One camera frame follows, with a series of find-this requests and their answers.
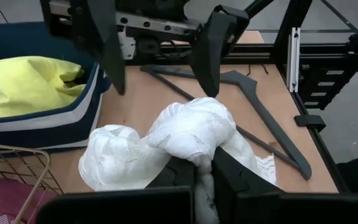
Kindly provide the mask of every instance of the wooden surface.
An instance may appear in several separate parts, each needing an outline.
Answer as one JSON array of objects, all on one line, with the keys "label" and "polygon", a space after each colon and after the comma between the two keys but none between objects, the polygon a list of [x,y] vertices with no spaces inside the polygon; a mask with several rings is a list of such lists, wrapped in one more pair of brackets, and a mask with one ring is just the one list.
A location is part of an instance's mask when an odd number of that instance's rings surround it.
[{"label": "wooden surface", "polygon": [[[262,38],[258,32],[246,32],[241,42],[260,43]],[[251,65],[250,67],[251,74],[249,76],[258,82],[257,95],[309,161],[313,172],[312,178],[306,181],[295,169],[276,158],[278,186],[287,192],[337,192],[308,130],[297,127],[293,120],[293,117],[299,112],[278,70],[274,65],[266,65],[266,67],[268,75],[261,65]],[[247,74],[248,65],[224,65],[221,67],[222,72],[229,70]],[[177,77],[166,78],[195,97],[205,96],[195,80]],[[282,151],[238,87],[221,84],[217,99],[229,109],[237,125]],[[184,103],[186,100],[149,74],[140,72],[139,67],[127,67],[126,95],[117,95],[113,87],[104,94],[98,126],[123,124],[136,129],[141,136],[144,136],[158,114],[173,102]],[[250,144],[258,156],[268,155],[259,146],[252,142]],[[65,192],[91,190],[78,173],[78,159],[83,151],[77,150],[52,155],[51,171]]]}]

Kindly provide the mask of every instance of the blue fabric basket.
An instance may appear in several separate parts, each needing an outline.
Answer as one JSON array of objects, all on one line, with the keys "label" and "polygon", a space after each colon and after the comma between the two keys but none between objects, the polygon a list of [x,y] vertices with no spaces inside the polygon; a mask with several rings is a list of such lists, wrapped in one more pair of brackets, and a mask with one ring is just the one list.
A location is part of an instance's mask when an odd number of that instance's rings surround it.
[{"label": "blue fabric basket", "polygon": [[75,49],[68,40],[49,35],[43,22],[0,25],[0,59],[38,55],[77,63],[85,71],[85,89],[64,108],[0,118],[0,144],[67,151],[87,145],[96,127],[101,94],[109,80],[90,55]]}]

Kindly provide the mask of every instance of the wire basket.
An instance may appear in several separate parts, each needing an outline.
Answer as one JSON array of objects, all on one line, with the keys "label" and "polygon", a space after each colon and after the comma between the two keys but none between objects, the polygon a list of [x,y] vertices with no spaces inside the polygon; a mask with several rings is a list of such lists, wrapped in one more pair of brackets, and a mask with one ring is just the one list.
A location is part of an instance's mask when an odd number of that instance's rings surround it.
[{"label": "wire basket", "polygon": [[21,223],[21,219],[26,210],[29,209],[29,205],[32,203],[38,188],[42,188],[44,194],[40,201],[37,202],[37,206],[32,212],[28,223],[34,218],[36,211],[39,209],[39,204],[47,191],[63,194],[62,188],[59,186],[56,178],[49,171],[50,165],[51,158],[45,151],[0,145],[0,177],[15,179],[23,184],[34,186],[17,214],[14,221],[15,224]]}]

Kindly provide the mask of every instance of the white towel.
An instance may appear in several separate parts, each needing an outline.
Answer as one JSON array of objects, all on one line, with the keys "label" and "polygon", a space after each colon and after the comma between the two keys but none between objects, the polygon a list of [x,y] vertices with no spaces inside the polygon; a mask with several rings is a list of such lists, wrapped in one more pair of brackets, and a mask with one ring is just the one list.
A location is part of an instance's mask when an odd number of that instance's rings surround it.
[{"label": "white towel", "polygon": [[211,161],[218,146],[275,184],[273,157],[257,158],[249,143],[236,131],[230,112],[213,98],[169,105],[143,139],[132,128],[120,125],[94,130],[78,168],[84,181],[96,191],[143,189],[158,176],[171,156],[189,160],[198,168],[197,222],[219,223],[211,175]]}]

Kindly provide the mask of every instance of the laundry basket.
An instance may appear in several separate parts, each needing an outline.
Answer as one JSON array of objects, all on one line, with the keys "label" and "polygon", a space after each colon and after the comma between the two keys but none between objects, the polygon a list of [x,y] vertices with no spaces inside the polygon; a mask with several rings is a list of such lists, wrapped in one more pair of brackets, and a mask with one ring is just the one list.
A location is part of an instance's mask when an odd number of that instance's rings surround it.
[{"label": "laundry basket", "polygon": [[[31,156],[22,157],[22,152],[31,154]],[[6,154],[14,154],[16,156],[6,158]],[[14,179],[23,184],[33,186],[27,199],[23,205],[21,205],[14,223],[21,223],[22,217],[26,212],[31,214],[27,223],[32,222],[38,209],[40,209],[40,201],[46,192],[51,191],[55,194],[63,193],[56,178],[49,170],[50,165],[51,158],[45,151],[0,145],[0,178]],[[41,188],[44,193],[40,200],[36,200],[34,195],[39,188]]]},{"label": "laundry basket", "polygon": [[81,65],[86,85],[80,96],[63,108],[0,118],[0,145],[49,153],[85,147],[98,121],[101,95],[110,81],[92,56],[77,50],[69,40],[49,35],[43,22],[0,24],[0,59],[30,55]]}]

